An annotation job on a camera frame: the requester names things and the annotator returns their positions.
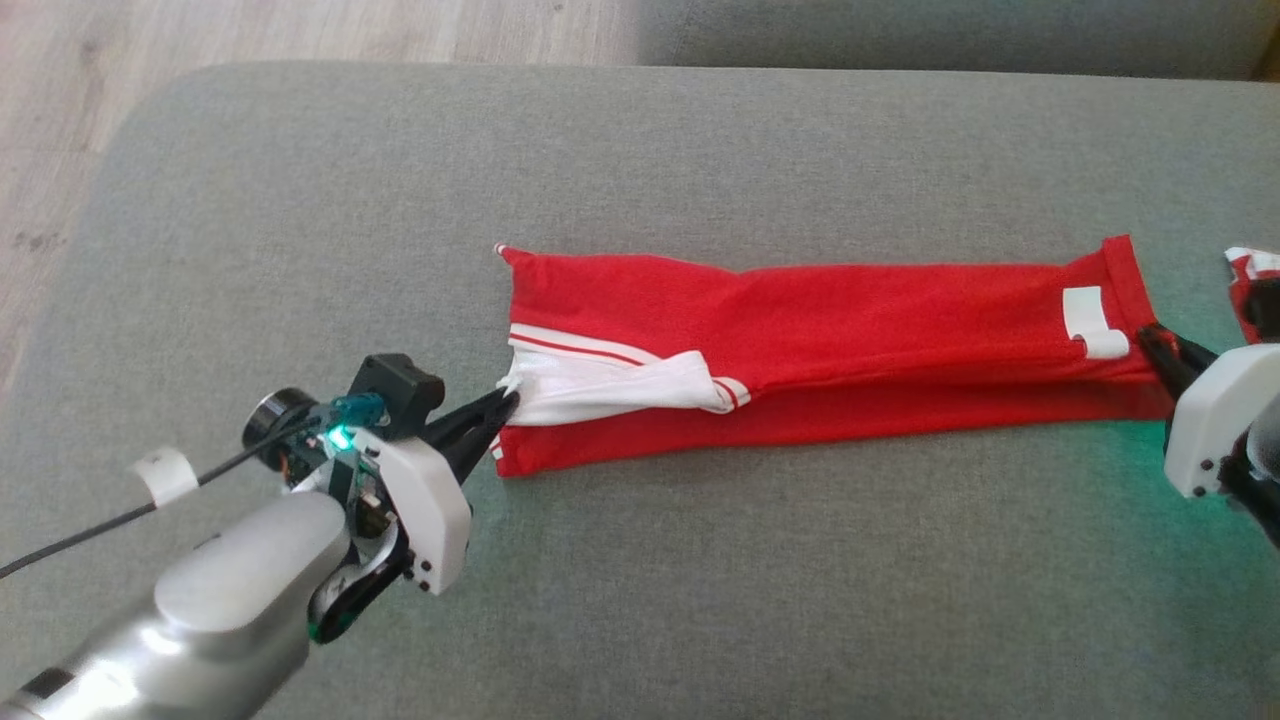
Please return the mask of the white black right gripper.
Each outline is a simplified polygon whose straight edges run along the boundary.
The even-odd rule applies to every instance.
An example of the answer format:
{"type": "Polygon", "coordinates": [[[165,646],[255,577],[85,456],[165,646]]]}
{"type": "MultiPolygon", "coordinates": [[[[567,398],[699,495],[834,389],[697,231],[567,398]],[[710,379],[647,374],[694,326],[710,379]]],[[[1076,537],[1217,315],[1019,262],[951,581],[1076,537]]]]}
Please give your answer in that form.
{"type": "Polygon", "coordinates": [[[1188,498],[1234,498],[1279,543],[1279,346],[1221,356],[1165,325],[1140,328],[1140,350],[1176,401],[1165,475],[1188,498]],[[1190,369],[1206,369],[1197,379],[1190,369]]]}

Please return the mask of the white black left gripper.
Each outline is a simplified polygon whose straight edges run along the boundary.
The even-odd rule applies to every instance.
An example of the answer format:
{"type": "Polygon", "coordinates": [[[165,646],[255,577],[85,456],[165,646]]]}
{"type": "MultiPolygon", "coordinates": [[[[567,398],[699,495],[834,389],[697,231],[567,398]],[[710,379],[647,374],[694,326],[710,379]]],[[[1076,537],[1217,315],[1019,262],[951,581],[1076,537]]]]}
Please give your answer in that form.
{"type": "Polygon", "coordinates": [[[518,391],[494,389],[428,423],[425,443],[347,427],[321,433],[328,460],[308,488],[338,501],[349,541],[311,600],[312,642],[340,638],[398,580],[439,596],[460,579],[472,521],[461,486],[518,405],[518,391]]]}

